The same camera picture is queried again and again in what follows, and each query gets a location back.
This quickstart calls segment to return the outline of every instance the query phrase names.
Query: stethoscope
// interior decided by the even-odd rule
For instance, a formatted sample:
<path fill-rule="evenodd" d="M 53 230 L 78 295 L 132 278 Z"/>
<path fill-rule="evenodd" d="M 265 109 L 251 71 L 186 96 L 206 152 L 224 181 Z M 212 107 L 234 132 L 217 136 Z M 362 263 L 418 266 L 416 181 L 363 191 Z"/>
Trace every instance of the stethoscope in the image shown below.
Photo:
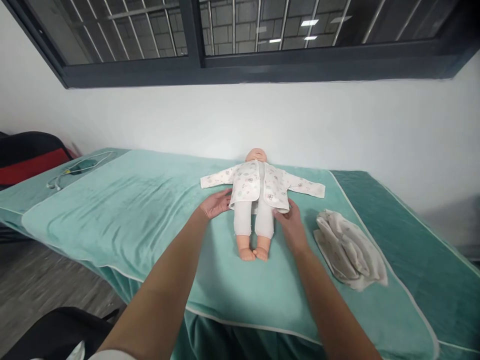
<path fill-rule="evenodd" d="M 81 163 L 84 162 L 85 160 L 89 160 L 89 159 L 91 159 L 91 158 L 96 158 L 96 157 L 98 157 L 98 156 L 100 156 L 100 155 L 105 155 L 105 154 L 106 154 L 106 156 L 104 156 L 99 162 L 97 162 L 97 163 L 96 163 L 95 165 L 93 165 L 93 166 L 89 166 L 89 167 L 85 167 L 85 168 L 82 168 L 82 169 L 70 171 L 72 168 L 78 166 L 79 164 L 81 164 Z M 60 190 L 62 190 L 62 187 L 60 186 L 60 178 L 61 178 L 62 176 L 96 168 L 102 161 L 108 159 L 108 158 L 109 158 L 111 155 L 113 155 L 113 154 L 114 154 L 113 151 L 106 151 L 106 152 L 102 152 L 102 153 L 99 153 L 99 154 L 92 155 L 92 156 L 90 156 L 90 157 L 86 157 L 86 158 L 78 161 L 78 162 L 75 163 L 74 165 L 70 166 L 69 168 L 67 168 L 67 169 L 66 169 L 64 172 L 62 172 L 60 175 L 55 176 L 55 177 L 52 177 L 52 178 L 46 183 L 46 187 L 49 188 L 49 189 L 56 189 L 57 191 L 60 191 Z"/>

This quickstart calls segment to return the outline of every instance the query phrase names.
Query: wooden floor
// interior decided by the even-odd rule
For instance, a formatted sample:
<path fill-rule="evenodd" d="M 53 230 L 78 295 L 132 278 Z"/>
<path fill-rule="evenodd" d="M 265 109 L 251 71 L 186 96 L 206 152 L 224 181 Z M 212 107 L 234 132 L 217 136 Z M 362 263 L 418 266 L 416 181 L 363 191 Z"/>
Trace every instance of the wooden floor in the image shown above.
<path fill-rule="evenodd" d="M 62 306 L 103 317 L 125 304 L 106 281 L 37 241 L 0 242 L 0 358 L 35 321 Z"/>

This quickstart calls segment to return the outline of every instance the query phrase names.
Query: wrist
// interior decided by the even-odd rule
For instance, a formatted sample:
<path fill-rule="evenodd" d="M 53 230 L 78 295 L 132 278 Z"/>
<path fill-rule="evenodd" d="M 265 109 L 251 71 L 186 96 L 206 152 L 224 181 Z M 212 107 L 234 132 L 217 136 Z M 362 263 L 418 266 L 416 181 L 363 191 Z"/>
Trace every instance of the wrist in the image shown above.
<path fill-rule="evenodd" d="M 207 212 L 202 208 L 202 206 L 197 207 L 192 215 L 198 216 L 200 220 L 205 221 L 206 223 L 210 221 Z"/>
<path fill-rule="evenodd" d="M 298 261 L 302 261 L 302 259 L 312 254 L 312 249 L 310 248 L 308 243 L 305 243 L 305 245 L 297 246 L 296 248 L 293 248 L 291 250 L 291 253 L 293 254 L 293 258 L 295 259 L 295 261 L 298 262 Z"/>

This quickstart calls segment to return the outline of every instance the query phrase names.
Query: hand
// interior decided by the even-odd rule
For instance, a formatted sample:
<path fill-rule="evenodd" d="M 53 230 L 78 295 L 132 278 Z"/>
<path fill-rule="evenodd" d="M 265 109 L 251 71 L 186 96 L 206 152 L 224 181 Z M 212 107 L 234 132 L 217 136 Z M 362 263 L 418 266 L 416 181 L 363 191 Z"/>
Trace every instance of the hand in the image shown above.
<path fill-rule="evenodd" d="M 209 220 L 229 209 L 231 188 L 214 193 L 207 197 L 199 206 Z"/>
<path fill-rule="evenodd" d="M 288 248 L 295 255 L 310 250 L 310 247 L 307 243 L 302 219 L 300 218 L 299 207 L 291 199 L 288 199 L 288 203 L 290 204 L 289 212 L 282 214 L 277 209 L 274 209 L 273 215 L 281 225 Z"/>

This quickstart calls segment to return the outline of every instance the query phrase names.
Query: doll foot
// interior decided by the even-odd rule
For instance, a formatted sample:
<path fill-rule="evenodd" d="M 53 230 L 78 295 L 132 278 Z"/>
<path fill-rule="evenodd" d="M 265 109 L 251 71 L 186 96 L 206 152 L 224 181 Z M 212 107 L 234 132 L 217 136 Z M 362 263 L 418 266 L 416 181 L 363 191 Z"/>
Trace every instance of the doll foot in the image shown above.
<path fill-rule="evenodd" d="M 268 251 L 262 247 L 257 247 L 255 250 L 253 250 L 253 254 L 264 262 L 267 262 L 267 260 L 269 259 Z"/>
<path fill-rule="evenodd" d="M 255 255 L 249 248 L 238 250 L 240 259 L 243 261 L 253 261 L 255 260 Z"/>

